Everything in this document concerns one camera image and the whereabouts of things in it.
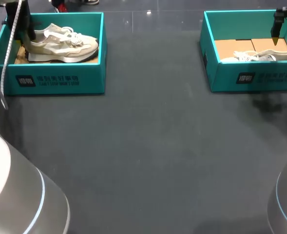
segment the teal shoe box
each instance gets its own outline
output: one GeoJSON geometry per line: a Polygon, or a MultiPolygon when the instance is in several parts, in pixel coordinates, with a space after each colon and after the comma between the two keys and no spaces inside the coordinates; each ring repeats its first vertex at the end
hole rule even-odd
{"type": "MultiPolygon", "coordinates": [[[[271,38],[274,12],[204,12],[200,47],[212,92],[287,91],[287,61],[221,62],[215,44],[215,40],[271,38]]],[[[287,19],[280,37],[287,43],[287,19]]]]}
{"type": "MultiPolygon", "coordinates": [[[[98,62],[95,63],[29,63],[14,64],[19,50],[13,42],[6,70],[6,95],[103,94],[105,91],[107,39],[103,13],[32,14],[35,29],[51,23],[72,27],[75,32],[99,40],[98,62]]],[[[0,32],[0,76],[10,37],[4,25],[0,32]]]]}

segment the red shoe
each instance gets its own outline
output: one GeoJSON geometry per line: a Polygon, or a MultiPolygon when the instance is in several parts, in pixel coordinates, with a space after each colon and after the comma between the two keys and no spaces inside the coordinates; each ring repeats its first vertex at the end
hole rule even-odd
{"type": "Polygon", "coordinates": [[[57,8],[55,7],[55,12],[65,13],[68,12],[64,3],[61,3],[57,8]]]}

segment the shoe box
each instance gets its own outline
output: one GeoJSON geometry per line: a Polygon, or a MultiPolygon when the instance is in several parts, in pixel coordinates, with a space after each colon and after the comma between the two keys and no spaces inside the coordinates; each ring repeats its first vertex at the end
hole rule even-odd
{"type": "MultiPolygon", "coordinates": [[[[29,63],[24,47],[18,41],[12,44],[6,70],[6,95],[65,95],[103,94],[105,91],[107,39],[103,13],[40,13],[32,14],[35,29],[51,23],[71,27],[75,32],[98,39],[97,58],[82,63],[29,63]]],[[[4,25],[0,32],[0,76],[10,37],[4,25]]]]}
{"type": "Polygon", "coordinates": [[[273,44],[274,12],[204,12],[200,49],[212,92],[287,91],[287,61],[221,62],[234,51],[287,51],[287,20],[273,44]]]}

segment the shoe sole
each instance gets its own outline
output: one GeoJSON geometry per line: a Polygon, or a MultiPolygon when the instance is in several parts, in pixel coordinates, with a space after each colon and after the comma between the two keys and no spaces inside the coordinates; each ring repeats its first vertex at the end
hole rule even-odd
{"type": "Polygon", "coordinates": [[[93,51],[90,54],[70,58],[70,57],[63,57],[57,55],[40,55],[40,54],[32,54],[26,53],[26,57],[29,62],[64,62],[64,63],[75,63],[75,62],[86,62],[92,60],[98,56],[98,49],[93,51]]]}

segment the shoelace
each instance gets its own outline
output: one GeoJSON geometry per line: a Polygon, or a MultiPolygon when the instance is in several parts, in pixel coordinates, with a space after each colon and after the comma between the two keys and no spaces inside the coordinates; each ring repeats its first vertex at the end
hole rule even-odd
{"type": "Polygon", "coordinates": [[[244,51],[244,52],[238,52],[238,51],[234,51],[234,56],[239,58],[240,62],[248,62],[248,61],[258,61],[259,58],[258,56],[255,56],[257,52],[256,51],[244,51]]]}
{"type": "Polygon", "coordinates": [[[64,38],[61,41],[70,41],[73,46],[81,45],[83,43],[81,33],[74,32],[71,27],[63,27],[62,30],[66,31],[64,38]]]}
{"type": "Polygon", "coordinates": [[[64,27],[65,34],[60,34],[47,30],[49,35],[59,38],[61,42],[70,42],[73,46],[79,46],[83,44],[83,38],[81,33],[75,33],[72,28],[64,27]]]}

